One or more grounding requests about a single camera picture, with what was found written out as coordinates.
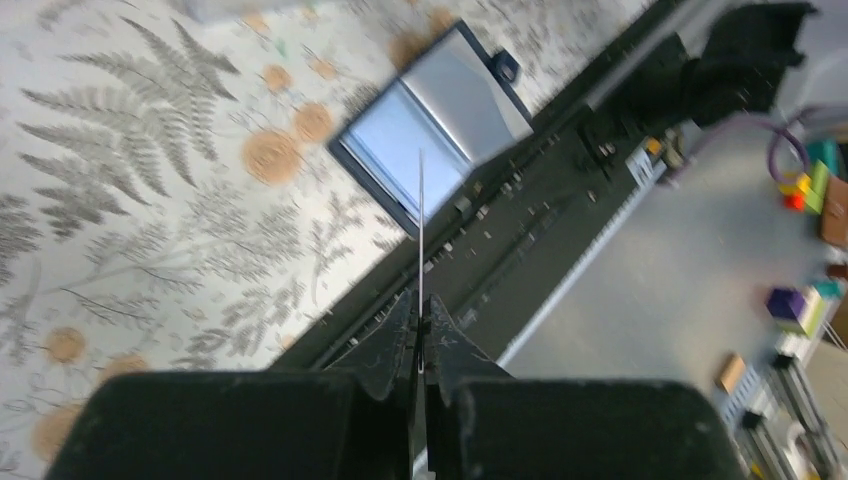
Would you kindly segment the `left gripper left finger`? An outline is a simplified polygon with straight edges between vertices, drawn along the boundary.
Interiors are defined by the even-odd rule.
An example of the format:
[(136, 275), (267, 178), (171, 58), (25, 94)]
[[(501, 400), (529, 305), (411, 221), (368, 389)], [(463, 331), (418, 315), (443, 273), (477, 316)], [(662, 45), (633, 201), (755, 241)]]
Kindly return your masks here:
[(317, 370), (138, 372), (90, 398), (50, 479), (408, 479), (411, 292)]

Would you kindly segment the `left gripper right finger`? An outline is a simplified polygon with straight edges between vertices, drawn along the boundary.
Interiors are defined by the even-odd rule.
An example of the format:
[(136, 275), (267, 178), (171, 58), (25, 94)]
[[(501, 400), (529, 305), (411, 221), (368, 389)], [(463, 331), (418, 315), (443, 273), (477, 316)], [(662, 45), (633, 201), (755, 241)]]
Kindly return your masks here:
[(439, 479), (741, 479), (694, 387), (656, 379), (518, 379), (423, 303), (428, 466)]

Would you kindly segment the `black credit card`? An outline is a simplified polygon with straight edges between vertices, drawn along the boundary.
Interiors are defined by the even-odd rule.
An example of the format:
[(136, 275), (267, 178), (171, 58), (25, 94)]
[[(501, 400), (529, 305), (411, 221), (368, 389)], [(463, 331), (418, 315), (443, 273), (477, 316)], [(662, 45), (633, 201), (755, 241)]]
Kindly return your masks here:
[(416, 362), (417, 372), (424, 371), (424, 360), (422, 353), (422, 331), (423, 331), (423, 303), (424, 303), (424, 243), (425, 243), (425, 152), (423, 147), (419, 148), (419, 206), (418, 206), (418, 301), (417, 301), (417, 339), (416, 339)]

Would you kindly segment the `blue leather card holder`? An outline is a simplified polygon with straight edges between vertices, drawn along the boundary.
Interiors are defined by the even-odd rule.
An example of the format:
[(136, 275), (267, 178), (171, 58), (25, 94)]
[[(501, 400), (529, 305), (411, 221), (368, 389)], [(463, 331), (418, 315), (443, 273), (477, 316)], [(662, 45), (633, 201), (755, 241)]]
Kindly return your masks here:
[(416, 235), (472, 174), (533, 132), (513, 89), (521, 68), (456, 21), (327, 149), (400, 228)]

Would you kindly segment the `clear plastic card box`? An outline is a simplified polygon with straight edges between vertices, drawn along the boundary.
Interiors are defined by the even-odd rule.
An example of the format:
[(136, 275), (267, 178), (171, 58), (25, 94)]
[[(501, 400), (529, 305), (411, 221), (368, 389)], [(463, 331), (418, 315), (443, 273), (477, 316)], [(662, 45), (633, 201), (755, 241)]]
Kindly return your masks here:
[(240, 18), (245, 14), (264, 13), (279, 8), (300, 6), (296, 0), (172, 0), (168, 4), (179, 13), (199, 22), (217, 22)]

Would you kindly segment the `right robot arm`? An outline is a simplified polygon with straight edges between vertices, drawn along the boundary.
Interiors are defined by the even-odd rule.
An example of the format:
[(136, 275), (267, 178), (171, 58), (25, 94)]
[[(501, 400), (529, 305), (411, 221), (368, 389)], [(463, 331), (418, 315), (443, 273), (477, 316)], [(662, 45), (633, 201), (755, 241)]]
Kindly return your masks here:
[(767, 113), (786, 72), (805, 61), (796, 40), (817, 13), (810, 2), (734, 8), (713, 23), (698, 56), (671, 34), (623, 85), (621, 101), (649, 133), (688, 120), (708, 128), (736, 112)]

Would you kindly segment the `floral tablecloth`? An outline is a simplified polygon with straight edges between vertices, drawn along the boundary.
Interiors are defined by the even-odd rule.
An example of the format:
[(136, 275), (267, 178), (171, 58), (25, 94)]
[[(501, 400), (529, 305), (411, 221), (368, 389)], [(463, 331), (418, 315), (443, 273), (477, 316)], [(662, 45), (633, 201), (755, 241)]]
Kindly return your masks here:
[(41, 478), (88, 397), (262, 369), (402, 238), (325, 142), (466, 21), (539, 111), (644, 1), (1, 5), (1, 475)]

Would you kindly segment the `colourful toy blocks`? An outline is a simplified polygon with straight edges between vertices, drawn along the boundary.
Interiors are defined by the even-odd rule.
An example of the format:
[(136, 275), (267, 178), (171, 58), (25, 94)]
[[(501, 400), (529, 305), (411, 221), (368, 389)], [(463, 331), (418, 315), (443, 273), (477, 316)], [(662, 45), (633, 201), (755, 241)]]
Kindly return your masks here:
[(847, 143), (818, 140), (805, 146), (809, 168), (779, 186), (784, 205), (819, 216), (819, 238), (847, 248)]

